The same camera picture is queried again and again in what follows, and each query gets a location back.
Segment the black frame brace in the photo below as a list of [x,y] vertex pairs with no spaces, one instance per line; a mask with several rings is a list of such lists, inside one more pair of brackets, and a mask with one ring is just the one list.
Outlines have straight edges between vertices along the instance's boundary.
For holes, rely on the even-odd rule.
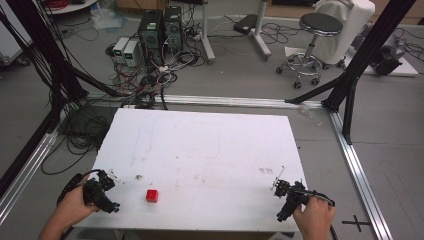
[[354,101],[355,101],[355,94],[356,94],[356,86],[357,86],[358,81],[359,81],[358,77],[356,77],[352,81],[352,83],[349,87],[349,90],[347,92],[347,95],[346,95],[346,103],[345,103],[343,126],[342,126],[342,135],[343,135],[343,137],[346,140],[348,145],[352,144],[351,125],[352,125]]

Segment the black round swivel stool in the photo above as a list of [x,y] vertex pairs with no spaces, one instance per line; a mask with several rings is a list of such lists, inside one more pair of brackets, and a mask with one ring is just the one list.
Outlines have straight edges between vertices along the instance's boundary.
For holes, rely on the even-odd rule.
[[297,74],[296,81],[293,83],[295,89],[302,87],[300,81],[302,76],[311,77],[311,84],[314,86],[320,83],[323,64],[314,55],[317,39],[338,36],[343,29],[343,25],[338,19],[323,13],[303,15],[299,20],[299,26],[313,35],[312,40],[303,52],[286,53],[286,62],[276,68],[277,73],[282,73],[284,67],[287,66]]

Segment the clear plastic bag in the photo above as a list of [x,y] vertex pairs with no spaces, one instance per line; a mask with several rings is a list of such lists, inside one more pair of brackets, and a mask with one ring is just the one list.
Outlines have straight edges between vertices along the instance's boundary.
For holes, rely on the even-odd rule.
[[127,19],[113,9],[97,8],[90,11],[93,27],[97,30],[121,29]]

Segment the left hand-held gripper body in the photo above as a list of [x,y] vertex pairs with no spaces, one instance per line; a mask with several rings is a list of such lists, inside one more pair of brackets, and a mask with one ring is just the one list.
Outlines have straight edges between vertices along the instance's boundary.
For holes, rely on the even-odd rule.
[[105,183],[96,179],[89,179],[83,186],[85,203],[92,203],[104,212],[112,213],[120,210],[120,204],[112,202],[105,194]]

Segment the white round table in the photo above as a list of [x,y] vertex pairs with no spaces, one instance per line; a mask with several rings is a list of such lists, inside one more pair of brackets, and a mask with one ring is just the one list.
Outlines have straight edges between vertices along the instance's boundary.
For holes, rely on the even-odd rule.
[[48,0],[42,5],[48,15],[71,13],[91,7],[98,0]]

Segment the person's left hand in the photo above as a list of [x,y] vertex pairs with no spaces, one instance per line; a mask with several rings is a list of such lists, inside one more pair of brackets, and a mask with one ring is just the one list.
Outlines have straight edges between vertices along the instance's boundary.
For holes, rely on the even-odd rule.
[[84,202],[83,186],[77,186],[65,194],[54,214],[58,216],[58,223],[67,228],[97,211],[99,211],[97,206],[94,204],[87,205]]

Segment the black low frame bar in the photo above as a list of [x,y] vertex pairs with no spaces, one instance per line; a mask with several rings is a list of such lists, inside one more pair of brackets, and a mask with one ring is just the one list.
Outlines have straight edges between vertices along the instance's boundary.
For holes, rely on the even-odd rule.
[[9,166],[5,174],[0,178],[0,198],[3,197],[6,191],[11,186],[12,182],[17,177],[18,173],[23,169],[23,166],[29,161],[29,157],[34,152],[35,148],[40,143],[43,136],[47,133],[50,120],[52,118],[52,112],[49,112],[43,119],[41,124],[38,126],[36,131],[30,137],[28,142],[24,145],[18,156]]

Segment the flat black box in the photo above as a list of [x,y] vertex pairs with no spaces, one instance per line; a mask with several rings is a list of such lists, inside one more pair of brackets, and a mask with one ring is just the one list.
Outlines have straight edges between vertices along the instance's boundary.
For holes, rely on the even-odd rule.
[[257,15],[248,14],[243,19],[234,24],[233,30],[241,34],[247,35],[253,27],[256,26]]

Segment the white cloth cover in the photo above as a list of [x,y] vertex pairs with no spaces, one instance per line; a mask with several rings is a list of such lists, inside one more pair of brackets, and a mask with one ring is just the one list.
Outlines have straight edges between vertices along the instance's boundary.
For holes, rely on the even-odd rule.
[[317,39],[314,55],[326,64],[338,63],[375,12],[371,0],[319,0],[315,5],[316,13],[335,17],[343,29],[338,36]]

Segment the white floor board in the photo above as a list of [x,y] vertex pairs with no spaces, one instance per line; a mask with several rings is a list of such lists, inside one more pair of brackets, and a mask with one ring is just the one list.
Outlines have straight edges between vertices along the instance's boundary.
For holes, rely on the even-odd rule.
[[[345,58],[345,64],[349,65],[354,54],[351,52],[346,53]],[[413,77],[418,76],[418,71],[409,64],[409,62],[405,58],[400,59],[400,65],[395,68],[391,73],[390,76],[399,76],[399,77]]]

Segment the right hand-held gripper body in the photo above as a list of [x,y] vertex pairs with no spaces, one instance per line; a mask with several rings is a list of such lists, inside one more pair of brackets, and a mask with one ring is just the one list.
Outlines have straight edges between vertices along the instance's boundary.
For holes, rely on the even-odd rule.
[[284,190],[282,197],[286,198],[286,202],[282,209],[277,213],[277,220],[279,222],[286,221],[296,210],[300,204],[306,204],[308,198],[306,197],[306,188],[301,183],[296,181],[293,185]]

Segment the black machine on board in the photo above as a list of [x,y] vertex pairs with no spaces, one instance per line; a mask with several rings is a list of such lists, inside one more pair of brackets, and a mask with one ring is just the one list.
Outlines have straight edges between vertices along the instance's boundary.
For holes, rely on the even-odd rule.
[[378,75],[387,76],[401,65],[400,58],[405,53],[405,40],[392,33],[377,52],[370,66]]

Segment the grey bench power supply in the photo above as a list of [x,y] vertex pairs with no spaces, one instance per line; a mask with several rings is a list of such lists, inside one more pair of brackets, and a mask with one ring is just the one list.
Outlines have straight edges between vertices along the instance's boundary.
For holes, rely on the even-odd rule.
[[128,67],[137,66],[140,59],[140,55],[139,55],[138,42],[136,40],[130,40],[127,43],[126,48],[124,50],[124,58],[125,58],[126,65]]
[[125,47],[129,41],[128,37],[121,37],[115,46],[113,47],[113,54],[115,57],[122,57],[123,51],[125,50]]

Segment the person's right hand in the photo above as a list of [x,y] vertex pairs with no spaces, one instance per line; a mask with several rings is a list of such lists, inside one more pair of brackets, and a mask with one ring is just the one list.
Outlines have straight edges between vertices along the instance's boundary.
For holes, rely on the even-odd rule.
[[328,240],[335,213],[327,201],[311,196],[305,208],[296,208],[293,218],[303,240]]

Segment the black computer tower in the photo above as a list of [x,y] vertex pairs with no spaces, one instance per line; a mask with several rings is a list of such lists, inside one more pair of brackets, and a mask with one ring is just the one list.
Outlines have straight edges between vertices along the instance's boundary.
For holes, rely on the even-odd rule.
[[140,42],[145,53],[156,64],[162,65],[161,49],[164,42],[163,12],[161,10],[146,10],[138,27]]
[[168,50],[177,53],[182,46],[182,9],[180,6],[167,6],[164,11],[165,36]]

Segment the white table leg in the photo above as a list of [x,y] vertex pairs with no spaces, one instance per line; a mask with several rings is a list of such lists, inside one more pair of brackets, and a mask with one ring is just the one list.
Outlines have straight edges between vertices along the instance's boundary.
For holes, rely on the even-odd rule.
[[263,55],[263,58],[265,61],[267,61],[268,58],[271,56],[271,51],[269,50],[267,44],[265,43],[264,39],[261,36],[267,2],[268,0],[259,0],[256,25],[252,32],[253,40],[257,44],[258,49],[260,50],[260,53]]
[[201,2],[202,2],[202,31],[200,32],[201,42],[203,45],[204,52],[206,54],[206,62],[208,64],[212,64],[215,62],[216,57],[208,38],[208,0],[201,0]]

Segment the aluminium floor rail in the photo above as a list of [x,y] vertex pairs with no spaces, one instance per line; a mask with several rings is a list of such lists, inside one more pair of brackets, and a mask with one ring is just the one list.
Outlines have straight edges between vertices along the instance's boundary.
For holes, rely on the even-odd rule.
[[360,159],[352,144],[342,135],[343,121],[338,113],[330,113],[329,117],[335,129],[348,169],[353,177],[362,204],[369,218],[372,230],[377,240],[394,240],[386,223],[379,204],[374,196],[371,185],[361,165]]
[[65,155],[63,134],[46,134],[40,140],[23,169],[0,198],[0,229],[26,216],[32,219],[32,214],[45,215],[56,205],[59,188],[63,184]]
[[216,97],[216,96],[187,96],[187,95],[164,95],[167,104],[176,105],[205,105],[243,108],[265,108],[265,109],[322,109],[319,101],[305,101],[300,104],[287,103],[280,99],[258,99],[238,97]]

